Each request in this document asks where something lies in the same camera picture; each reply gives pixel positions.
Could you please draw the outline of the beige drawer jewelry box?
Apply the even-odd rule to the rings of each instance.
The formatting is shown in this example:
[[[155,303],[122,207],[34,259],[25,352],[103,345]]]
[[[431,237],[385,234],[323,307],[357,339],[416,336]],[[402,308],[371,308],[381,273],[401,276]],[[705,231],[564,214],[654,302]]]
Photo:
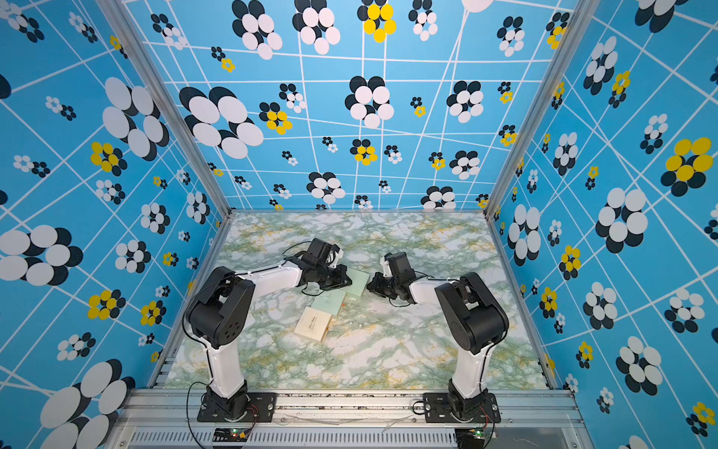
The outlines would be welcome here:
[[[322,342],[328,331],[333,315],[312,307],[307,307],[301,314],[294,333],[314,342]]]

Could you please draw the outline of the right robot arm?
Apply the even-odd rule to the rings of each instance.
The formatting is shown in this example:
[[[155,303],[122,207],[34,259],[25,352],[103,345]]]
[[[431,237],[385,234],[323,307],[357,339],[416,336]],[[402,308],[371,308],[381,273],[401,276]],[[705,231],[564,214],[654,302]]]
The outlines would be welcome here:
[[[484,280],[476,272],[449,280],[420,275],[405,253],[386,254],[381,266],[366,286],[368,291],[409,305],[441,307],[459,347],[447,395],[454,420],[471,422],[482,415],[490,423],[499,422],[486,372],[497,346],[508,336],[510,321]]]

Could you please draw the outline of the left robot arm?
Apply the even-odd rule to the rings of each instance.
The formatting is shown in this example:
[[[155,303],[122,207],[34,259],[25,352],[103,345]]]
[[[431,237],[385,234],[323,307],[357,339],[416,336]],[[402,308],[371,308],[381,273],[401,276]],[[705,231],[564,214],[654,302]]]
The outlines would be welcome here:
[[[317,284],[322,291],[352,284],[343,252],[336,244],[313,239],[308,249],[282,262],[255,271],[239,272],[216,267],[194,293],[185,309],[186,336],[204,347],[211,381],[206,386],[199,422],[269,422],[274,394],[252,398],[243,375],[237,338],[243,331],[254,301],[278,291]]]

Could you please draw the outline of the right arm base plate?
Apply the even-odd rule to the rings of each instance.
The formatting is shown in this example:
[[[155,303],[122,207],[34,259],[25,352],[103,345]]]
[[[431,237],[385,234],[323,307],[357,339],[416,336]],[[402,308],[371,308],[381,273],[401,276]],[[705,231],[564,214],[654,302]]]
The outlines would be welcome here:
[[[493,393],[484,391],[475,398],[457,393],[424,393],[424,418],[429,424],[498,424],[502,417]]]

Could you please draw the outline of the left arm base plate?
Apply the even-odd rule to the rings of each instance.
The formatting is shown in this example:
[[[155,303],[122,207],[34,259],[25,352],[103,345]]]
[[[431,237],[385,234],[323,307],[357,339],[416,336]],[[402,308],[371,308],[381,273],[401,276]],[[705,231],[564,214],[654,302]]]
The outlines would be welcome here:
[[[209,389],[202,398],[197,421],[202,423],[269,423],[277,406],[274,392],[237,392],[222,398]]]

